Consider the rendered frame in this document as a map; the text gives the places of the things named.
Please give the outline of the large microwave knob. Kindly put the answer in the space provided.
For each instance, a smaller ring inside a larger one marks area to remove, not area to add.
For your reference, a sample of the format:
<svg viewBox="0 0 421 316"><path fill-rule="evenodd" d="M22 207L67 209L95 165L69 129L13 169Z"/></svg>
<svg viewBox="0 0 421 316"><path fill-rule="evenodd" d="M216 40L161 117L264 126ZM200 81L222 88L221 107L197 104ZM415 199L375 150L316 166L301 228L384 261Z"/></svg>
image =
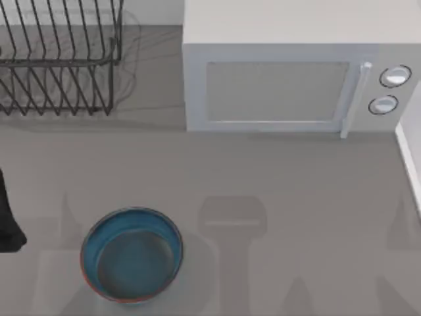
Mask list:
<svg viewBox="0 0 421 316"><path fill-rule="evenodd" d="M396 88L405 84L412 76L412 70L405 65L385 69L380 74L380 84L386 88Z"/></svg>

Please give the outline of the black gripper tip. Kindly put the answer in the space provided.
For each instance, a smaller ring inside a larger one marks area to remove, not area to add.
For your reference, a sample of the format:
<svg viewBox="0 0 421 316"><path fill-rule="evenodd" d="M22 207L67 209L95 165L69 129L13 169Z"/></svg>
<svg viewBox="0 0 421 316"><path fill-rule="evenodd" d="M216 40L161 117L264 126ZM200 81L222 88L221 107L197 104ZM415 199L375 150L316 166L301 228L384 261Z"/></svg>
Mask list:
<svg viewBox="0 0 421 316"><path fill-rule="evenodd" d="M0 169L0 253L16 253L27 244L27 237L11 211L3 171Z"/></svg>

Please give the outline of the small microwave knob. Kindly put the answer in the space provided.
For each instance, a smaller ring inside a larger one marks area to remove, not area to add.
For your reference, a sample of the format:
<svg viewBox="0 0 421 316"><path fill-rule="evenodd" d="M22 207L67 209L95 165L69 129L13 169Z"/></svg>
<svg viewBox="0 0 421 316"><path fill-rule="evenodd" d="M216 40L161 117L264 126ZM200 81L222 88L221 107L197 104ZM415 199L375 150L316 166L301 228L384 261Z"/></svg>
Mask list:
<svg viewBox="0 0 421 316"><path fill-rule="evenodd" d="M386 95L373 99L368 105L368 110L373 115L386 115L393 112L398 104L399 100L395 96Z"/></svg>

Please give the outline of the pale microwave oven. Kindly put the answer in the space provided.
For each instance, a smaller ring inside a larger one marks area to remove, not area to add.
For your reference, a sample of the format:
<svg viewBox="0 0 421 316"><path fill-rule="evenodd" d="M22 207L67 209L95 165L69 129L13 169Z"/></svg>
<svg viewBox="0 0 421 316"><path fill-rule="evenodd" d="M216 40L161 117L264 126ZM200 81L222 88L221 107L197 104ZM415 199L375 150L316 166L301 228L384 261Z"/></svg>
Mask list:
<svg viewBox="0 0 421 316"><path fill-rule="evenodd" d="M421 0L185 0L186 43L377 45L349 134L393 132L421 82ZM399 65L412 70L410 79L383 87L380 74ZM397 108L371 114L369 103L386 95Z"/></svg>

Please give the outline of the microwave oven door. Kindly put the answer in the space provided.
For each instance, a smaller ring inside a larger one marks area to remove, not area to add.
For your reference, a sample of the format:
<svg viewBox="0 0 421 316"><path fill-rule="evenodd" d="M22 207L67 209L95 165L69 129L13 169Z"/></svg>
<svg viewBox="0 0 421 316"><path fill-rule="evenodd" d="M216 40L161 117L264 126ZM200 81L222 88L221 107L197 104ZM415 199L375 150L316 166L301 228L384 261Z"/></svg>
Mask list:
<svg viewBox="0 0 421 316"><path fill-rule="evenodd" d="M339 132L372 44L186 43L187 129Z"/></svg>

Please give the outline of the blue bowl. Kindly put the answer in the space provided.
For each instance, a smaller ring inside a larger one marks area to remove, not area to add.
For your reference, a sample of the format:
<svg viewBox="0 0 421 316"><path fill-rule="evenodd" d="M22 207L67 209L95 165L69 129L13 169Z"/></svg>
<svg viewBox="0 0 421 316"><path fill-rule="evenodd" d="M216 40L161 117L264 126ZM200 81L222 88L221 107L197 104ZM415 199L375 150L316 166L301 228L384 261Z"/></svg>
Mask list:
<svg viewBox="0 0 421 316"><path fill-rule="evenodd" d="M88 231L80 248L80 269L89 287L108 301L148 302L176 279L184 241L174 221L146 207L106 214Z"/></svg>

